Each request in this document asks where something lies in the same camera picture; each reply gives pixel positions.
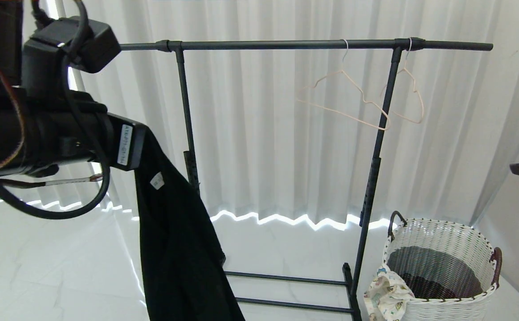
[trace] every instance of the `brown handle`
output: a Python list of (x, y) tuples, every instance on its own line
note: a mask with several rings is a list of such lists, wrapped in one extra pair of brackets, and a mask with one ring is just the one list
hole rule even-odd
[(499, 276), (501, 274), (501, 265), (503, 264), (503, 252), (501, 249), (496, 247), (493, 250), (493, 255), (491, 256), (491, 261), (495, 260), (495, 275), (493, 276), (493, 282), (491, 284), (497, 284), (497, 288), (499, 288)]
[(396, 215), (398, 215), (398, 217), (400, 217), (400, 220), (404, 222), (404, 226), (408, 225), (408, 221), (406, 221), (402, 214), (400, 214), (400, 212), (398, 211), (394, 211), (392, 213), (392, 216), (390, 217), (390, 225), (388, 226), (388, 236), (390, 236), (391, 241), (394, 240), (394, 234), (392, 233), (392, 225), (394, 224), (394, 218), (396, 217)]

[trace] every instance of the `black cloth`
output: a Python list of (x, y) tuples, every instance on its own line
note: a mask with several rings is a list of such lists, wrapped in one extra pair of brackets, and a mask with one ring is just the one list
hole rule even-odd
[[(151, 180), (159, 172), (164, 185), (157, 189)], [(135, 178), (151, 321), (244, 321), (221, 266), (223, 252), (204, 204), (150, 131)]]

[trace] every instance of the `label sticker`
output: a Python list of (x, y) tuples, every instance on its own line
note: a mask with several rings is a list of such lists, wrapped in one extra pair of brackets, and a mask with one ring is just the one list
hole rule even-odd
[(156, 175), (154, 175), (153, 179), (151, 179), (151, 185), (155, 189), (160, 189), (162, 186), (164, 186), (164, 179), (162, 178), (162, 173), (158, 172)]
[(119, 154), (117, 163), (126, 166), (129, 163), (129, 150), (131, 148), (131, 137), (133, 136), (133, 126), (123, 124), (121, 129), (121, 142), (119, 142)]

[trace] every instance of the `black garment rack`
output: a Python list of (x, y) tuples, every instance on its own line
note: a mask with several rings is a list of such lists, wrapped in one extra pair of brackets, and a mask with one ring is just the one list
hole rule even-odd
[[(390, 102), (394, 92), (394, 83), (398, 72), (398, 64), (404, 50), (420, 50), (420, 49), (458, 49), (473, 51), (491, 51), (492, 43), (477, 42), (455, 42), (455, 41), (427, 41), (420, 38), (402, 38), (402, 39), (375, 39), (375, 40), (301, 40), (301, 41), (171, 41), (162, 40), (154, 43), (128, 43), (121, 45), (122, 50), (158, 50), (166, 53), (176, 53), (176, 61), (178, 63), (178, 74), (180, 76), (180, 90), (182, 92), (182, 104), (184, 106), (184, 120), (186, 121), (186, 134), (188, 135), (188, 150), (184, 152), (184, 160), (188, 171), (188, 181), (199, 191), (198, 171), (196, 168), (196, 154), (194, 152), (194, 135), (192, 134), (192, 119), (190, 116), (190, 103), (188, 101), (188, 84), (186, 83), (186, 69), (184, 68), (184, 51), (186, 50), (245, 50), (245, 49), (391, 49), (392, 60), (390, 63), (390, 72), (388, 75), (388, 83), (386, 84), (386, 92), (384, 95), (384, 104), (382, 109), (387, 114), (390, 110)], [(386, 126), (386, 117), (380, 116), (381, 128)], [(368, 225), (370, 223), (372, 204), (376, 191), (376, 183), (380, 169), (380, 150), (382, 148), (382, 140), (384, 131), (378, 130), (376, 134), (376, 143), (370, 173), (368, 175), (367, 189), (364, 197), (363, 209), (360, 213), (360, 233), (359, 249), (356, 256), (355, 272), (351, 274), (351, 268), (348, 263), (343, 264), (344, 281), (322, 280), (295, 278), (291, 276), (270, 276), (266, 274), (254, 274), (244, 272), (225, 272), (227, 276), (238, 276), (245, 278), (258, 278), (268, 280), (282, 280), (290, 282), (303, 282), (311, 284), (325, 284), (331, 286), (343, 286), (347, 289), (347, 298), (350, 309), (341, 307), (328, 307), (323, 305), (305, 305), (300, 303), (290, 303), (282, 301), (269, 301), (249, 299), (245, 297), (237, 298), (241, 303), (253, 303), (258, 305), (273, 305), (278, 307), (290, 307), (297, 309), (311, 309), (318, 311), (348, 313), (352, 316), (353, 321), (360, 321), (361, 314), (356, 298), (356, 291), (359, 285), (360, 269), (366, 246), (368, 235)]]

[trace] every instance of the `laundry basket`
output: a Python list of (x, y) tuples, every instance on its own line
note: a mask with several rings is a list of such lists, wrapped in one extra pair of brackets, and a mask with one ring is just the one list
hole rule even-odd
[[(392, 231), (396, 216), (403, 223)], [(501, 250), (469, 226), (392, 213), (383, 263), (416, 296), (401, 321), (482, 321), (501, 262)]]

